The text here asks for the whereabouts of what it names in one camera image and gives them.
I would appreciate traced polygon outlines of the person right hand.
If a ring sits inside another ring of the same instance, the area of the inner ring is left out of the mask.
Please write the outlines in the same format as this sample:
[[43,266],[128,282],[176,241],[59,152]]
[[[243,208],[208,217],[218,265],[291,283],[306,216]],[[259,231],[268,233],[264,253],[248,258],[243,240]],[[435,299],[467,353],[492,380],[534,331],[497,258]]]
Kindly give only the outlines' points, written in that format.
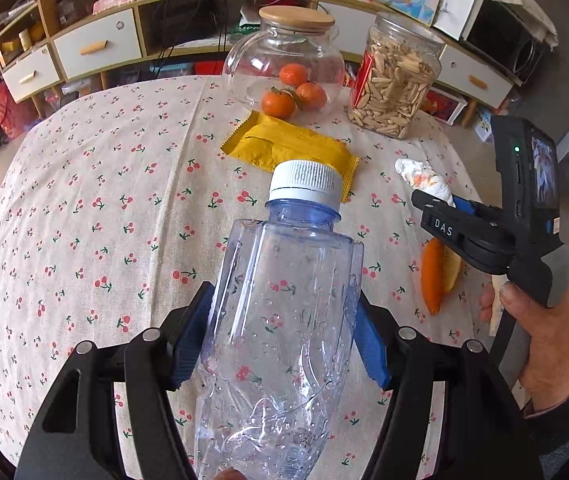
[[556,306],[546,308],[506,282],[497,296],[531,336],[519,382],[529,397],[529,414],[546,414],[569,400],[569,294]]

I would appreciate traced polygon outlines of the person left hand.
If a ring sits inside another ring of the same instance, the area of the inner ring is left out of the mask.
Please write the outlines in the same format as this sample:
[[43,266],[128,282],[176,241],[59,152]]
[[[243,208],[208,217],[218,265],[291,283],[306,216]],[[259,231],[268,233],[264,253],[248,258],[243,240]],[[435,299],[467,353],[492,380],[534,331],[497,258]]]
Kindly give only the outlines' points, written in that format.
[[236,468],[227,468],[216,474],[214,480],[246,480],[246,477]]

